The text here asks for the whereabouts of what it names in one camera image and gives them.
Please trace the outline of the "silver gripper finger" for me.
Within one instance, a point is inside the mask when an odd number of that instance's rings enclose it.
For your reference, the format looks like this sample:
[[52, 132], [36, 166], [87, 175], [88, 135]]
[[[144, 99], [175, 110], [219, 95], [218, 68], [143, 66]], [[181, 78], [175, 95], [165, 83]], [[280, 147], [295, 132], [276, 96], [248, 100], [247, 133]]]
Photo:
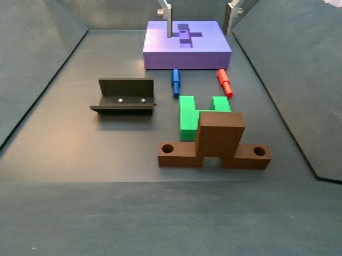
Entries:
[[242, 9], [243, 0], [232, 0], [228, 4], [228, 17], [227, 17], [227, 32], [231, 32], [234, 19], [243, 12]]
[[167, 21], [167, 37], [172, 37], [172, 6], [167, 0], [157, 0], [160, 8], [157, 9], [157, 15]]

